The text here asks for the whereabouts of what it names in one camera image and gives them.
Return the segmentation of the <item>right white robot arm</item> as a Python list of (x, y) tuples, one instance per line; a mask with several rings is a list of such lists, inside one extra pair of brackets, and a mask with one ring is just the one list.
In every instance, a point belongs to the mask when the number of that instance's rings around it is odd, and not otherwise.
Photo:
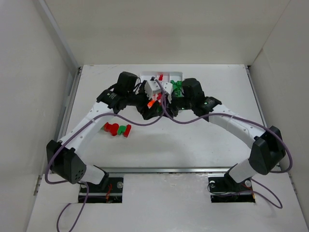
[(256, 174), (273, 172), (273, 168), (289, 154), (278, 128), (267, 128), (239, 117), (218, 99), (205, 96), (195, 78), (185, 79), (181, 85), (181, 94), (174, 94), (173, 87), (163, 86), (168, 101), (165, 112), (171, 119), (180, 110), (192, 110), (198, 118), (225, 129), (251, 150), (247, 159), (232, 166), (219, 179), (218, 183), (226, 191), (237, 191), (241, 184)]

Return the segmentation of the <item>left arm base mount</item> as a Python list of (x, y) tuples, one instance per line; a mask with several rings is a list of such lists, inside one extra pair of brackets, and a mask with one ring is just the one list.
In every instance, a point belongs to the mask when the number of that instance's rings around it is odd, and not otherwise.
[(122, 203), (124, 177), (112, 175), (104, 189), (87, 183), (89, 193), (86, 203)]

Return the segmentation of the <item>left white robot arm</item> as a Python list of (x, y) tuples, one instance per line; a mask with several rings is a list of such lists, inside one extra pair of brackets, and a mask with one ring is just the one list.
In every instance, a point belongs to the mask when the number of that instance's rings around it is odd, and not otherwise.
[(135, 106), (141, 115), (149, 110), (148, 102), (153, 96), (158, 84), (154, 79), (137, 82), (138, 77), (130, 72), (121, 72), (117, 83), (102, 91), (87, 115), (78, 125), (60, 140), (51, 140), (46, 146), (48, 173), (61, 176), (63, 182), (71, 184), (91, 183), (99, 188), (105, 188), (109, 174), (95, 165), (83, 162), (84, 151), (92, 138), (113, 117), (127, 106)]

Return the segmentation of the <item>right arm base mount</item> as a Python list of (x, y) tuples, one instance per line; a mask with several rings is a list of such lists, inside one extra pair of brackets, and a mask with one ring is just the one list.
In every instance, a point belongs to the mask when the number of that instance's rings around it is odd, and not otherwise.
[(207, 190), (211, 194), (211, 202), (255, 203), (251, 179), (237, 183), (227, 173), (208, 175)]

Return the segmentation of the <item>green red long lego assembly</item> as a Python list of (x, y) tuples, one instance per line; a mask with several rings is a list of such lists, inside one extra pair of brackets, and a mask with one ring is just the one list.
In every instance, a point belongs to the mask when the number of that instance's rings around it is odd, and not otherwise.
[(117, 136), (117, 135), (123, 135), (124, 137), (128, 137), (132, 126), (130, 124), (124, 126), (124, 125), (119, 125), (117, 123), (105, 123), (103, 128), (105, 132), (109, 132), (112, 136)]

